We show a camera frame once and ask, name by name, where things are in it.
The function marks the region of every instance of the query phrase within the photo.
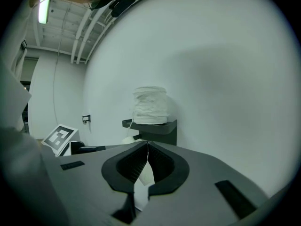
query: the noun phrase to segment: gray panel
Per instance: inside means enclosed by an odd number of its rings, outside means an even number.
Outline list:
[[[280,203],[284,195],[287,193],[289,186],[281,189],[278,193],[267,200],[258,210],[249,216],[232,224],[231,226],[254,226],[260,224],[266,216]]]
[[[127,194],[113,191],[102,177],[101,168],[107,159],[138,144],[57,158],[50,148],[43,149],[49,176],[72,225],[123,225],[110,215],[122,208]],[[160,145],[188,162],[188,178],[172,194],[151,196],[143,212],[131,225],[233,224],[238,221],[238,217],[214,185],[223,180],[229,180],[256,207],[267,200],[266,195],[252,181],[224,162],[181,147]],[[85,165],[65,171],[60,167],[61,164],[75,161],[82,161]]]
[[[124,225],[111,214],[122,208],[127,194],[113,191],[102,177],[101,168],[107,159],[137,144],[66,157],[55,157],[50,148],[42,148],[48,174],[71,225]],[[60,165],[75,161],[85,165],[62,170]]]
[[[224,162],[188,149],[160,145],[182,156],[190,166],[184,184],[174,193],[150,197],[149,203],[133,222],[137,225],[214,225],[225,226],[238,221],[215,183],[229,180],[255,206],[268,198],[249,179]]]

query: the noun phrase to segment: white cloth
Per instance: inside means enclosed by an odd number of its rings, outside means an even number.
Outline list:
[[[18,81],[21,79],[23,62],[27,53],[26,49],[21,49],[21,43],[25,39],[31,10],[29,0],[24,0],[8,24],[0,42],[0,60]],[[16,129],[21,131],[23,127],[24,123],[20,115]]]
[[[48,176],[37,141],[14,129],[0,128],[0,166],[3,177],[18,198],[48,226],[70,225],[63,203]],[[49,156],[51,149],[44,148]]]
[[[1,105],[0,127],[14,127],[20,130],[22,127],[19,127],[19,125],[23,125],[20,115],[30,100],[31,95],[24,89],[24,86],[17,80],[11,70],[3,65],[1,58],[0,80],[5,85],[0,87],[0,97],[5,102]]]
[[[136,124],[157,125],[167,122],[167,97],[164,88],[139,87],[133,95],[133,119]]]

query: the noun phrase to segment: fluorescent light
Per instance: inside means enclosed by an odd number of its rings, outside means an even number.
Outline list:
[[[48,21],[49,0],[40,0],[39,6],[39,23],[46,24]]]

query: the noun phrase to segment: white curved wall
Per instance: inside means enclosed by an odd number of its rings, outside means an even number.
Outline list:
[[[119,144],[133,90],[162,86],[178,146],[218,157],[271,196],[292,178],[300,154],[298,56],[269,0],[144,0],[88,65],[87,140]]]
[[[72,65],[70,56],[60,54],[55,69],[56,60],[57,53],[42,52],[33,72],[28,103],[30,135],[44,139],[58,124],[63,124],[79,129],[80,140],[86,143],[81,113],[87,67]]]

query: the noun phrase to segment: black shelf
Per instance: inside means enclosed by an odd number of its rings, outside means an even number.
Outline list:
[[[132,119],[122,121],[122,126],[128,128],[132,122]],[[172,122],[167,122],[161,125],[140,125],[135,122],[132,123],[131,129],[149,132],[159,135],[167,135],[171,133],[177,127],[177,120]]]
[[[131,122],[132,119],[124,120],[122,121],[122,126],[129,128]],[[138,130],[139,137],[143,140],[177,145],[177,120],[161,125],[141,125],[133,122],[131,129]]]

